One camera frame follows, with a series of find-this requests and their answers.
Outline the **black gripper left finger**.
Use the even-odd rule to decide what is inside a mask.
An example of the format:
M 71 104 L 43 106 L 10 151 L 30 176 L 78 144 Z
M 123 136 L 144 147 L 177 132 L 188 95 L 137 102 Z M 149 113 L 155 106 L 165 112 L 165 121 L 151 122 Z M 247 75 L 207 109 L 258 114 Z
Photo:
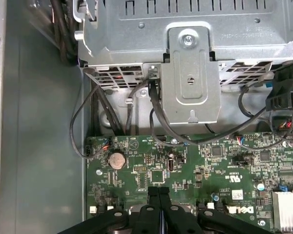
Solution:
M 139 212 L 128 213 L 120 208 L 108 210 L 85 220 L 62 234 L 157 234 L 160 223 L 159 188 L 148 188 L 148 204 Z

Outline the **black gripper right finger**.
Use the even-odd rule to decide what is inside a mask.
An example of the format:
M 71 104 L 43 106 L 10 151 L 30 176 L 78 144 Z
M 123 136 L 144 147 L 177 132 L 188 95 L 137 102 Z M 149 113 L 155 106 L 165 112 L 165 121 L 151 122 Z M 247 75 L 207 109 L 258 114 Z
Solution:
M 161 208 L 164 211 L 168 230 L 174 234 L 269 234 L 270 232 L 224 212 L 204 209 L 197 214 L 187 213 L 179 205 L 172 205 L 169 188 L 159 188 Z

